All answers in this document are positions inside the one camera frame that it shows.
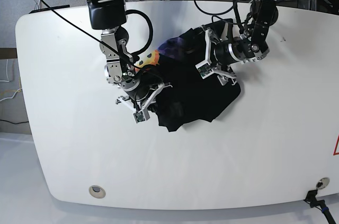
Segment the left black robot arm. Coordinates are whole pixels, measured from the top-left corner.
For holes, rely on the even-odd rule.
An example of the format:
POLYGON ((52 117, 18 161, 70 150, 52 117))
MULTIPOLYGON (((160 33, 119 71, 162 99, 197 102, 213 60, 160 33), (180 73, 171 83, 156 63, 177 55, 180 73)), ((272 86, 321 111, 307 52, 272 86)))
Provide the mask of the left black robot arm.
POLYGON ((222 38, 216 32, 203 25, 206 42, 205 57, 196 64, 196 69, 203 79, 213 74, 217 75, 221 85, 228 81, 236 83, 236 75, 232 64, 245 64, 264 59, 269 53, 266 37, 278 19, 279 12, 276 4, 279 0, 252 0, 250 12, 242 21, 238 11, 238 0, 233 0, 231 10, 235 20, 222 19, 219 13, 212 13, 212 18, 227 25, 227 36, 222 38))

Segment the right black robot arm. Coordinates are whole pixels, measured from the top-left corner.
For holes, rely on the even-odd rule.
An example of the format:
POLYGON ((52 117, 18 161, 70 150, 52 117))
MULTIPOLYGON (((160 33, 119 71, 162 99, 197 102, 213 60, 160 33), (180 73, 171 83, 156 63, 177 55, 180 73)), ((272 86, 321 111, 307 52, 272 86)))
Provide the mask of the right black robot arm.
POLYGON ((106 56, 106 80, 121 88, 133 104, 137 114, 156 112, 156 96, 164 88, 163 79, 153 65, 139 65, 140 55, 153 40, 153 25, 150 18, 138 10, 127 10, 126 0, 86 0, 90 23, 94 30, 100 30, 98 39, 101 51, 106 56), (123 25, 128 15, 137 14, 146 20, 148 39, 146 44, 134 52, 127 51, 129 34, 123 25))

